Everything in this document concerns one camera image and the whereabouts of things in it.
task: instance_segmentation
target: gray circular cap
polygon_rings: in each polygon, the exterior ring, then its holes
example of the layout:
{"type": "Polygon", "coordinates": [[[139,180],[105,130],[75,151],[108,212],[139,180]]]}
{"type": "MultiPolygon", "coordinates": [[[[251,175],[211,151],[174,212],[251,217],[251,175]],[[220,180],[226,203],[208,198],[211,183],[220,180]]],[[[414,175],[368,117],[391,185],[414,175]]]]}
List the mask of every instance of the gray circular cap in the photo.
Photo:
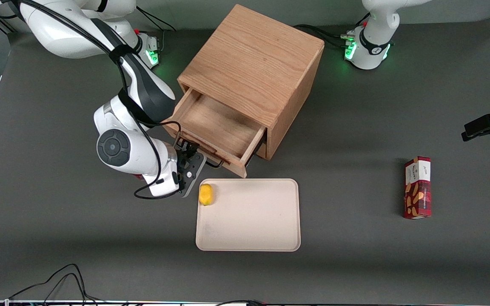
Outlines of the gray circular cap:
{"type": "Polygon", "coordinates": [[[122,130],[107,130],[97,140],[97,155],[106,164],[120,167],[130,159],[130,139],[122,130]]]}

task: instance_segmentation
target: green led light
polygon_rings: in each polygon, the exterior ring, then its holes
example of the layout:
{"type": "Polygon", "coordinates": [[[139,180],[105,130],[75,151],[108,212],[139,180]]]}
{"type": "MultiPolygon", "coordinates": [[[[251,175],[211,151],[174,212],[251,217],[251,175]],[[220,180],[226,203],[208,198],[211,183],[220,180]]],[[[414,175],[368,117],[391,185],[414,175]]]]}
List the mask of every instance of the green led light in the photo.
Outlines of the green led light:
{"type": "Polygon", "coordinates": [[[385,55],[383,55],[383,59],[387,58],[387,55],[389,54],[389,49],[390,49],[390,43],[387,46],[387,50],[385,50],[385,55]]]}
{"type": "Polygon", "coordinates": [[[153,66],[158,64],[158,52],[145,50],[145,53],[146,56],[148,57],[148,60],[153,66]]]}
{"type": "Polygon", "coordinates": [[[356,42],[354,42],[350,46],[348,46],[348,49],[345,51],[345,57],[348,60],[352,59],[355,50],[356,50],[356,42]]]}

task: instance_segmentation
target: beige tray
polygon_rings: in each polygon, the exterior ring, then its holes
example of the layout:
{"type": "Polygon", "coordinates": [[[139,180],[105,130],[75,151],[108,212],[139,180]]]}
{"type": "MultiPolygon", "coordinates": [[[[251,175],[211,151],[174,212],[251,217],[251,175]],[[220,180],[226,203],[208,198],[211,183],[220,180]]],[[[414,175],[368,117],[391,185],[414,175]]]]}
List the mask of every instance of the beige tray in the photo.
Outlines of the beige tray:
{"type": "Polygon", "coordinates": [[[300,247],[298,184],[288,178],[207,179],[214,201],[198,203],[196,246],[204,251],[293,252],[300,247]]]}

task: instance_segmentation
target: black strap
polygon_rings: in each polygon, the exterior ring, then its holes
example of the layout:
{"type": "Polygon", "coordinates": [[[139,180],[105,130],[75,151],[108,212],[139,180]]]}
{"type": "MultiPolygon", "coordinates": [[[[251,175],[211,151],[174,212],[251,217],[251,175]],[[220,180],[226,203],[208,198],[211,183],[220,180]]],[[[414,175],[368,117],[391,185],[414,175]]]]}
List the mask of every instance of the black strap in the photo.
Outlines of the black strap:
{"type": "Polygon", "coordinates": [[[362,46],[364,46],[370,55],[378,55],[380,54],[387,46],[389,45],[390,41],[388,43],[384,43],[383,45],[376,45],[375,43],[369,42],[366,37],[364,37],[364,29],[360,31],[359,35],[359,40],[362,46]]]}
{"type": "Polygon", "coordinates": [[[141,37],[137,37],[137,44],[136,46],[134,47],[134,51],[136,54],[139,54],[139,52],[141,51],[141,48],[142,48],[142,39],[141,37]]]}
{"type": "Polygon", "coordinates": [[[128,95],[127,91],[124,88],[118,92],[118,97],[122,102],[122,104],[124,104],[124,106],[128,109],[128,111],[132,113],[132,116],[134,116],[134,118],[136,118],[140,122],[144,122],[150,125],[156,124],[147,116],[145,111],[142,110],[142,108],[139,105],[137,105],[137,103],[135,103],[135,101],[132,100],[132,98],[130,98],[130,96],[128,95]]]}
{"type": "Polygon", "coordinates": [[[105,7],[107,7],[107,0],[101,0],[100,6],[97,7],[96,11],[102,12],[105,10],[105,7]]]}
{"type": "Polygon", "coordinates": [[[123,43],[122,45],[116,46],[113,51],[109,52],[109,58],[115,62],[115,64],[119,64],[119,59],[121,56],[124,56],[125,54],[137,54],[136,51],[128,46],[127,44],[123,43]]]}

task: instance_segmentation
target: open drawer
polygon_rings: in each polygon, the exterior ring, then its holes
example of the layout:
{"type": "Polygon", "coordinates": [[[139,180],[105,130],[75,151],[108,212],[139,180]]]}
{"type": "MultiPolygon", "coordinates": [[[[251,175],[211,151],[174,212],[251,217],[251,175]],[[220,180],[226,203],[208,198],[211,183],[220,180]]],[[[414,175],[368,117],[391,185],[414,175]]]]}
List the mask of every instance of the open drawer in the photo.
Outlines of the open drawer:
{"type": "MultiPolygon", "coordinates": [[[[181,124],[181,137],[198,143],[214,162],[245,178],[245,166],[264,139],[266,128],[232,108],[189,88],[167,121],[181,124]]],[[[177,128],[165,125],[174,137],[177,128]]]]}

